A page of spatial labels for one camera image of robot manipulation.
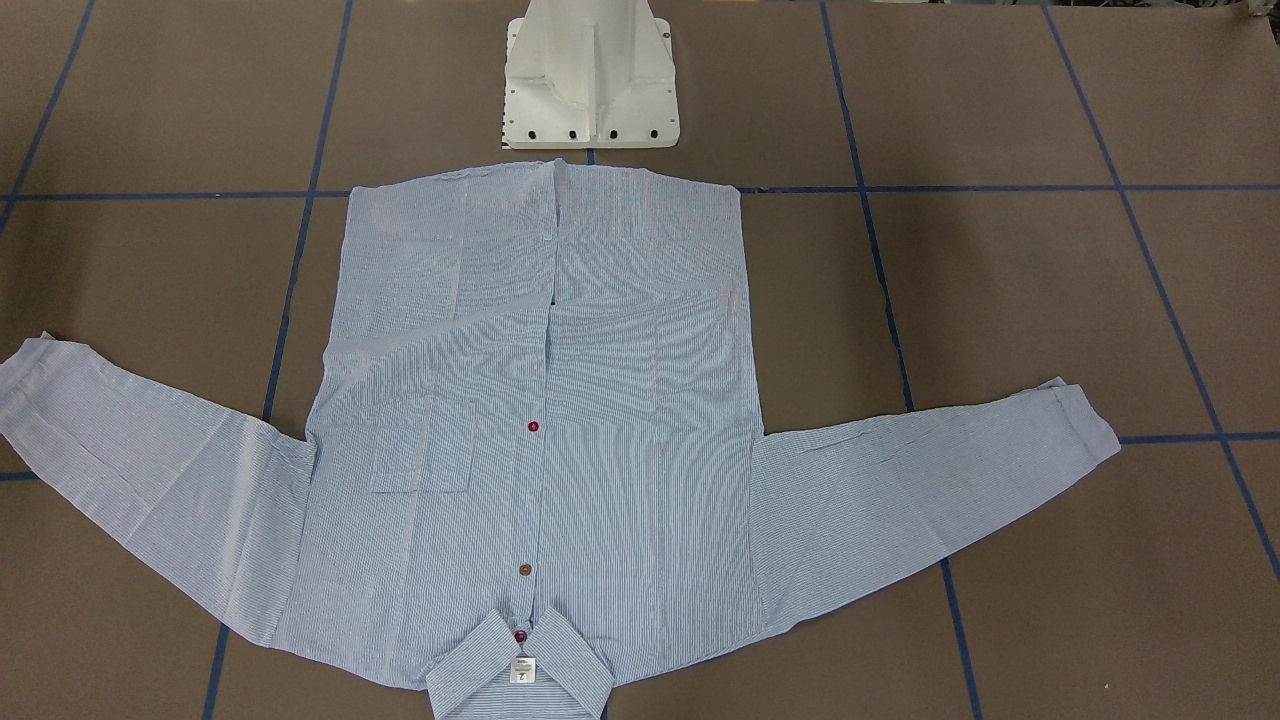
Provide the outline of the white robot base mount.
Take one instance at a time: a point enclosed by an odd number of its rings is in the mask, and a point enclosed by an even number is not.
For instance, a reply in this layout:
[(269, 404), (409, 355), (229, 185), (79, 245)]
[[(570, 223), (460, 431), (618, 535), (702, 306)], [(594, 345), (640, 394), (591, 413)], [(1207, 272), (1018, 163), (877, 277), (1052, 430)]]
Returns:
[(646, 1), (532, 1), (506, 28), (509, 150), (678, 143), (672, 28)]

